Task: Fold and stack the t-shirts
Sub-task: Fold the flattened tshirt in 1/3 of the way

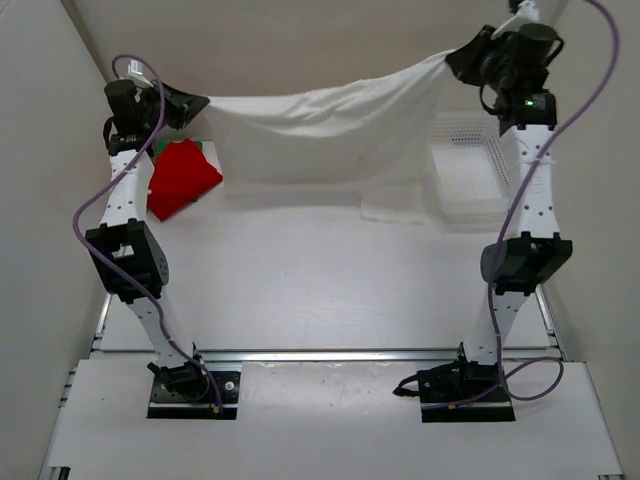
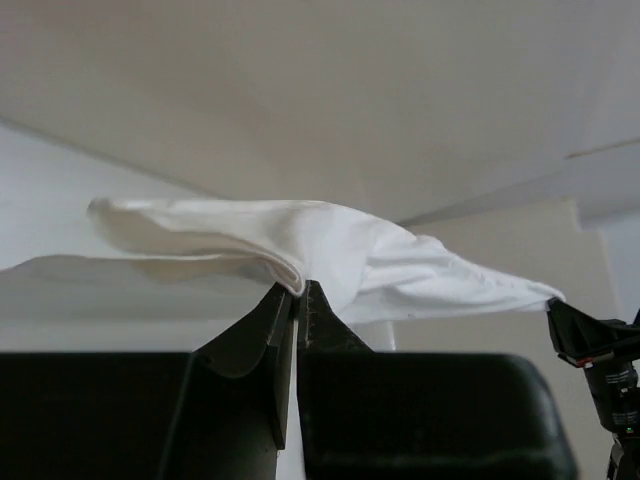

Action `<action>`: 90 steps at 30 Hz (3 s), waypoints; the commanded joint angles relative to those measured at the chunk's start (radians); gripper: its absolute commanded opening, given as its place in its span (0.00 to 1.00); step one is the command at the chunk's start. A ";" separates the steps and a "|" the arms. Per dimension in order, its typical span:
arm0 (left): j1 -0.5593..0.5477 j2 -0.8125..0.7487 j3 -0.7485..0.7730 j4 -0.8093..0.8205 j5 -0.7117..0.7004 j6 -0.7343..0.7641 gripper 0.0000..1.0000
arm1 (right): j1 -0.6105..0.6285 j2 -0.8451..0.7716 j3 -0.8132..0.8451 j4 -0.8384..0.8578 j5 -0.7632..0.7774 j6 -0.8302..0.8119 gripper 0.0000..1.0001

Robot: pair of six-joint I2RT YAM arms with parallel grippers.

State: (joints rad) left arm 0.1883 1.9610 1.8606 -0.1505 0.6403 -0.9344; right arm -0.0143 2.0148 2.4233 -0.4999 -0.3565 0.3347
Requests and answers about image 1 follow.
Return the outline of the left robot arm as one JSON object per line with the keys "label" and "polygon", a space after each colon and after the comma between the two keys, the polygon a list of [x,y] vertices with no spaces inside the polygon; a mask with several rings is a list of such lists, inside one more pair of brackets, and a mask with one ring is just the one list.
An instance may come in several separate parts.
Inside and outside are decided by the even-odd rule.
{"label": "left robot arm", "polygon": [[163,127],[181,130],[208,105],[206,97],[164,83],[139,87],[131,79],[104,89],[111,117],[104,138],[114,186],[98,227],[85,232],[90,255],[108,293],[136,315],[155,352],[149,366],[157,376],[177,373],[175,388],[188,400],[206,395],[210,377],[194,356],[164,290],[169,282],[166,255],[146,222],[153,144]]}

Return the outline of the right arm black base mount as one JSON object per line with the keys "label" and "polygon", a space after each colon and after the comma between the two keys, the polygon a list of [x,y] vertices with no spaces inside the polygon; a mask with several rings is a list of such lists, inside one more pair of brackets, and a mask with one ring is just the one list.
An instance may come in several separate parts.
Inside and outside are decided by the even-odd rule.
{"label": "right arm black base mount", "polygon": [[509,395],[499,382],[498,367],[460,356],[419,370],[399,382],[398,397],[417,397],[423,423],[500,423],[516,420]]}

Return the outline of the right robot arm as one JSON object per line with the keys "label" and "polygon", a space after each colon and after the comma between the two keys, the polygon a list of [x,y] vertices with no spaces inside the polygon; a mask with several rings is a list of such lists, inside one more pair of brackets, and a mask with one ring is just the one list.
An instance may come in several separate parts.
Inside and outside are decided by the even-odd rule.
{"label": "right robot arm", "polygon": [[557,127],[556,99],[545,87],[548,67],[563,46],[553,28],[527,20],[518,27],[485,26],[445,58],[458,81],[495,93],[494,104],[484,109],[499,121],[507,175],[504,224],[481,256],[487,297],[461,345],[470,363],[498,362],[521,307],[573,251],[554,212],[548,143]]}

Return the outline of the green t shirt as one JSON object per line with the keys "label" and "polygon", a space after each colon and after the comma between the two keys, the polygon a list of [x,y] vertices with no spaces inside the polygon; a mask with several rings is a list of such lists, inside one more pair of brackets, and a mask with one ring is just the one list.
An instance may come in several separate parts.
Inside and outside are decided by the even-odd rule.
{"label": "green t shirt", "polygon": [[154,145],[155,157],[158,158],[167,147],[173,144],[183,145],[184,147],[197,149],[199,151],[203,150],[203,142],[192,139],[184,139],[182,141],[157,141]]}

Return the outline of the red t shirt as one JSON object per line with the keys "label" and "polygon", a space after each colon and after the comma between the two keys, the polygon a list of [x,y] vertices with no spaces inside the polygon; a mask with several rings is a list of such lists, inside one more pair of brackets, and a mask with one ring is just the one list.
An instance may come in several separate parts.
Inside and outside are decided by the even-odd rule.
{"label": "red t shirt", "polygon": [[207,160],[199,142],[169,142],[156,159],[148,208],[166,221],[222,182],[222,173]]}

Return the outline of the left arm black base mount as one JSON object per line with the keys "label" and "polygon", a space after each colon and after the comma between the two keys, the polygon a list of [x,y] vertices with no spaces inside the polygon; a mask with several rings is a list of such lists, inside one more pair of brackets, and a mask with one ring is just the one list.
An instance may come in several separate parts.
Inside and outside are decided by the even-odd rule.
{"label": "left arm black base mount", "polygon": [[211,378],[190,362],[175,368],[150,362],[153,374],[147,418],[235,420],[240,397],[240,370],[210,370]]}

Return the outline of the white cloth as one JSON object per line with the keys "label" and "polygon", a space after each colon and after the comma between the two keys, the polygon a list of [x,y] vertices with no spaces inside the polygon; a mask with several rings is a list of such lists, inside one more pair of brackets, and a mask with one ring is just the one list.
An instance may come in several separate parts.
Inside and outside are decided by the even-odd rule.
{"label": "white cloth", "polygon": [[421,224],[445,52],[387,76],[284,96],[213,97],[204,114],[230,194],[349,193],[371,221]]}

